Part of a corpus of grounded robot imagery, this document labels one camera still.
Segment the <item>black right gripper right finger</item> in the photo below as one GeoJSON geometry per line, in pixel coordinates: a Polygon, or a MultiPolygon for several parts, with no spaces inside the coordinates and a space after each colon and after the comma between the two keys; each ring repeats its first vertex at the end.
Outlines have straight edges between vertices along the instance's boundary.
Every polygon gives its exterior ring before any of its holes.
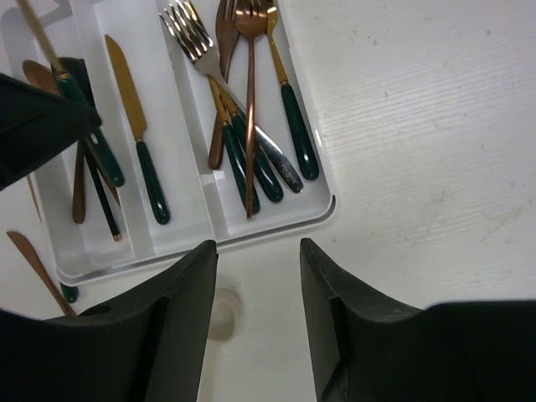
{"type": "Polygon", "coordinates": [[[307,238],[300,267],[318,400],[534,400],[533,301],[420,310],[359,280],[307,238]]]}

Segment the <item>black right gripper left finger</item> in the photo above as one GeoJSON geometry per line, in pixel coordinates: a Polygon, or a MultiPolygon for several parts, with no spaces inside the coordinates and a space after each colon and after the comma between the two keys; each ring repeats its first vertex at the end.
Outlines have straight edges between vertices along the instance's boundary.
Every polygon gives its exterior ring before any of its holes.
{"type": "Polygon", "coordinates": [[[196,400],[217,264],[207,240],[79,316],[2,312],[2,400],[196,400]]]}

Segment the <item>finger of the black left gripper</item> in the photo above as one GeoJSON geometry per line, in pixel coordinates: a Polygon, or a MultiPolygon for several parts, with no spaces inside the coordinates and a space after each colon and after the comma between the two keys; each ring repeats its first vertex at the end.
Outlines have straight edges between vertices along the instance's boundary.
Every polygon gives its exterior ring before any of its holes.
{"type": "Polygon", "coordinates": [[[1,75],[1,188],[37,170],[100,125],[93,108],[1,75]]]}

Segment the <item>gold knife green handle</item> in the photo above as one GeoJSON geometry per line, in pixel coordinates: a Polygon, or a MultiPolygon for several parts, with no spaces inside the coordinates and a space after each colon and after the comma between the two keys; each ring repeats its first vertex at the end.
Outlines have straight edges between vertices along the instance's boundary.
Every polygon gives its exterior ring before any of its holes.
{"type": "Polygon", "coordinates": [[[79,290],[77,286],[67,286],[64,283],[60,283],[60,289],[62,291],[62,294],[65,300],[69,304],[73,304],[77,302],[79,298],[79,290]]]}
{"type": "MultiPolygon", "coordinates": [[[[24,19],[29,28],[33,32],[40,48],[42,49],[46,59],[52,64],[56,71],[56,77],[59,81],[59,88],[63,91],[67,98],[85,106],[89,106],[89,101],[85,98],[76,79],[72,74],[60,63],[54,47],[49,41],[37,15],[35,14],[29,1],[17,1],[24,19]]],[[[92,123],[90,133],[85,137],[85,143],[89,148],[92,156],[95,158],[98,166],[101,168],[105,176],[111,183],[119,188],[125,183],[123,172],[120,168],[116,157],[104,138],[100,129],[101,124],[92,123]]]]}
{"type": "Polygon", "coordinates": [[[171,213],[152,156],[144,141],[147,120],[136,85],[120,45],[109,34],[105,35],[105,42],[117,88],[136,143],[137,156],[154,219],[160,225],[168,224],[171,220],[171,213]]]}

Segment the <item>rose gold spoon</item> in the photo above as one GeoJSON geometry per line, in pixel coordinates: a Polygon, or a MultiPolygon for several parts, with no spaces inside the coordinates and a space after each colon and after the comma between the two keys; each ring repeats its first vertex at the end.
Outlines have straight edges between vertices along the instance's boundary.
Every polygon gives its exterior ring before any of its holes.
{"type": "MultiPolygon", "coordinates": [[[[59,87],[56,84],[55,78],[52,74],[52,71],[49,68],[35,61],[26,59],[23,62],[23,72],[31,85],[39,87],[49,93],[61,95],[59,87]]],[[[118,205],[121,205],[116,188],[112,185],[112,182],[103,173],[101,166],[98,165],[97,167],[100,175],[104,178],[106,186],[109,188],[113,198],[118,205]]]]}

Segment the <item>black spoon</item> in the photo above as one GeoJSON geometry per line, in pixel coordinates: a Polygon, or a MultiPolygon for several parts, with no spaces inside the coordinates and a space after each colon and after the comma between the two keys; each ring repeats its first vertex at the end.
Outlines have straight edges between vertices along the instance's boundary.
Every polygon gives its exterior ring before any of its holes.
{"type": "MultiPolygon", "coordinates": [[[[59,61],[76,79],[85,98],[89,101],[90,107],[95,109],[95,100],[90,86],[87,68],[85,67],[85,61],[83,59],[77,59],[72,57],[60,57],[59,61]]],[[[95,159],[86,149],[84,166],[89,168],[91,179],[95,187],[95,191],[97,193],[97,197],[99,199],[103,214],[106,218],[109,230],[111,232],[111,236],[115,242],[119,242],[122,240],[122,235],[106,195],[106,191],[103,185],[103,183],[105,183],[104,178],[99,173],[95,159]]]]}

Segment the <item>rose gold knife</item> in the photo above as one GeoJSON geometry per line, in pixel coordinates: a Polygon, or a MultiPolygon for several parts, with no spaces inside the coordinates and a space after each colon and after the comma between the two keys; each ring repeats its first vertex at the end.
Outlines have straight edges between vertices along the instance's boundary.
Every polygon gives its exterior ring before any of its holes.
{"type": "Polygon", "coordinates": [[[64,299],[62,293],[53,283],[48,272],[44,268],[44,265],[39,259],[39,255],[29,240],[21,233],[9,230],[7,232],[8,238],[13,242],[15,247],[22,254],[23,258],[30,264],[33,271],[38,275],[40,280],[45,284],[50,294],[53,296],[60,309],[66,316],[75,317],[76,312],[70,306],[70,304],[64,299]]]}

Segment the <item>dark wooden fork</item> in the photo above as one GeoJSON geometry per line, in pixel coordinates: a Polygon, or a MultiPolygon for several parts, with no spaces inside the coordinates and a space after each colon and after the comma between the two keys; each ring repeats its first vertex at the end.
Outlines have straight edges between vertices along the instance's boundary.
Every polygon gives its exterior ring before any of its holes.
{"type": "MultiPolygon", "coordinates": [[[[215,33],[220,53],[219,68],[225,80],[228,79],[231,59],[240,36],[235,26],[235,4],[236,1],[221,0],[215,20],[215,33]]],[[[219,169],[223,159],[224,143],[221,128],[222,123],[216,116],[208,157],[208,165],[212,170],[219,169]]]]}

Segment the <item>rose gold fork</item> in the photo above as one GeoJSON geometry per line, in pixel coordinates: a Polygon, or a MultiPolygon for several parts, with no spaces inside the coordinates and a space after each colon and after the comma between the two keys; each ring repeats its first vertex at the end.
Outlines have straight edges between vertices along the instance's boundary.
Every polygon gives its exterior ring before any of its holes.
{"type": "Polygon", "coordinates": [[[248,43],[247,105],[245,108],[246,128],[246,217],[252,219],[254,201],[255,162],[255,41],[264,32],[265,16],[261,1],[237,1],[235,27],[246,37],[248,43]]]}

